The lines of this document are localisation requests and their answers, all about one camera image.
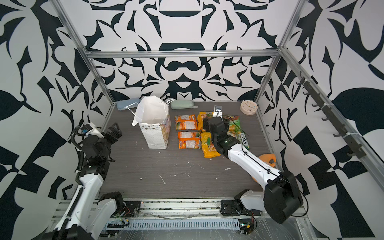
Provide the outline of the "green snack packet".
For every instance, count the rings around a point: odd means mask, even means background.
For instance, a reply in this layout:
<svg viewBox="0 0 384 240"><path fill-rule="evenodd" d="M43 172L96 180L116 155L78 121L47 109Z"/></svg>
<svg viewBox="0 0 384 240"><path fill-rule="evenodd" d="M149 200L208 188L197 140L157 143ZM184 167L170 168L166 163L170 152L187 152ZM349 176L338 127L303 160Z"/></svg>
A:
<svg viewBox="0 0 384 240"><path fill-rule="evenodd" d="M240 132L241 131L241 122L239 116L225 116L229 120L229 132Z"/></svg>

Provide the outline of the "green yellow candy packet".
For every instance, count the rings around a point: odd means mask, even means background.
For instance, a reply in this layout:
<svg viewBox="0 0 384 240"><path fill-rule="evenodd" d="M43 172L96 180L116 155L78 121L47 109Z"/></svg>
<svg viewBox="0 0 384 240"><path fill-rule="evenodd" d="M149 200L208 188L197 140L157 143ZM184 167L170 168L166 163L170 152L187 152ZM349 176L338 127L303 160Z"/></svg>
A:
<svg viewBox="0 0 384 240"><path fill-rule="evenodd" d="M235 132L236 138L244 145L244 147L249 150L250 146L246 138L246 134L243 132Z"/></svg>

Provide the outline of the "small yellow snack packet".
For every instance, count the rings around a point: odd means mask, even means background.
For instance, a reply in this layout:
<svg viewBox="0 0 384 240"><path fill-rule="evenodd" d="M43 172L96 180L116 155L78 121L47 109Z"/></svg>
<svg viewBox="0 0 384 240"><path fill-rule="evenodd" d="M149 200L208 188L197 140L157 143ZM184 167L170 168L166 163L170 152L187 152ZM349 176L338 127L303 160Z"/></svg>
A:
<svg viewBox="0 0 384 240"><path fill-rule="evenodd" d="M204 157L211 159L219 157L221 154L217 152L213 142L211 133L201 133L201 149L203 151Z"/></svg>

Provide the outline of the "orange snack packet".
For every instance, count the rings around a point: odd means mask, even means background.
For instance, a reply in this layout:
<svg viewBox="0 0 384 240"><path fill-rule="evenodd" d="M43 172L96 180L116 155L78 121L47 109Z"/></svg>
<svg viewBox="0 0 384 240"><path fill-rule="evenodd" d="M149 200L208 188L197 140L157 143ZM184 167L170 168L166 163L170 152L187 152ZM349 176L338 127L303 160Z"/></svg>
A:
<svg viewBox="0 0 384 240"><path fill-rule="evenodd" d="M181 130L197 130L198 123L195 115L179 115L175 116L176 131Z"/></svg>
<svg viewBox="0 0 384 240"><path fill-rule="evenodd" d="M199 132L178 132L179 149L200 149L201 135Z"/></svg>

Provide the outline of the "cartoon animal paper bag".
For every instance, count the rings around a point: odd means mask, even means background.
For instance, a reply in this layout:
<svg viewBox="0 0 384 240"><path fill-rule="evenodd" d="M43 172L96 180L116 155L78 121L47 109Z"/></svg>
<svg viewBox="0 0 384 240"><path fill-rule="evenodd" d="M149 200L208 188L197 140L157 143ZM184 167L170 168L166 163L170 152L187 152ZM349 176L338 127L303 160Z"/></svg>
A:
<svg viewBox="0 0 384 240"><path fill-rule="evenodd" d="M165 150L168 146L171 130L169 102L156 96L144 97L140 103L125 106L134 115L132 126L138 125L149 149Z"/></svg>

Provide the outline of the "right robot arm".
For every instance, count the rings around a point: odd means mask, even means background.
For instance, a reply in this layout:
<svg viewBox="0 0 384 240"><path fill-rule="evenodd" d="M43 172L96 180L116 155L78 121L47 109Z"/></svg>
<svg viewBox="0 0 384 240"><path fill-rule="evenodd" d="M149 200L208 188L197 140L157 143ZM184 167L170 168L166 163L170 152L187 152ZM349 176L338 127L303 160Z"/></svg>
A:
<svg viewBox="0 0 384 240"><path fill-rule="evenodd" d="M264 189L262 207L250 191L240 195L245 209L265 211L279 224L289 217L300 218L307 214L295 215L308 200L290 171L281 172L252 154L239 140L228 135L227 124L221 117L207 119L204 129L211 133L217 152L242 167Z"/></svg>

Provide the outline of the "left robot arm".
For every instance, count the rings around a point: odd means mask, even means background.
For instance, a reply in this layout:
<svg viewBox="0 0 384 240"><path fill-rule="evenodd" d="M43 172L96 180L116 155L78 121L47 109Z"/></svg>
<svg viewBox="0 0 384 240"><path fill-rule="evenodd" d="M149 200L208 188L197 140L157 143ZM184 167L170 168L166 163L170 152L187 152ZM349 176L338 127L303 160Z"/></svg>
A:
<svg viewBox="0 0 384 240"><path fill-rule="evenodd" d="M114 162L111 146L122 135L118 123L107 132L99 131L93 123L73 129L71 143L81 157L75 178L78 188L54 230L42 236L44 240L97 240L109 218L125 207L120 192L98 196Z"/></svg>

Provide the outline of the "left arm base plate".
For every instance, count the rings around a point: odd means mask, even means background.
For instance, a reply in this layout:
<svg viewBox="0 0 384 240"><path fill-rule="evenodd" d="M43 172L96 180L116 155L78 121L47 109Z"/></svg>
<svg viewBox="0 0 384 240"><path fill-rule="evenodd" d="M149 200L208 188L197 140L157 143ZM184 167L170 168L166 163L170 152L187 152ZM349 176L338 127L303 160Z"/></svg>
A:
<svg viewBox="0 0 384 240"><path fill-rule="evenodd" d="M140 213L141 201L125 201L125 206L120 212L122 218L133 218Z"/></svg>

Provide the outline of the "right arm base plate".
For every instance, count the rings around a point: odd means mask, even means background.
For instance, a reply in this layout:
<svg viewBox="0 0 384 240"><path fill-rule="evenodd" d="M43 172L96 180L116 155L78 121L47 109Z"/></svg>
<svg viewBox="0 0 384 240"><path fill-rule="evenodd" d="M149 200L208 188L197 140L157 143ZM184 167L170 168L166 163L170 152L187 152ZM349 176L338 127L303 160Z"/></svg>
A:
<svg viewBox="0 0 384 240"><path fill-rule="evenodd" d="M221 200L220 213L224 217L230 216L259 216L262 210L247 210L240 200Z"/></svg>

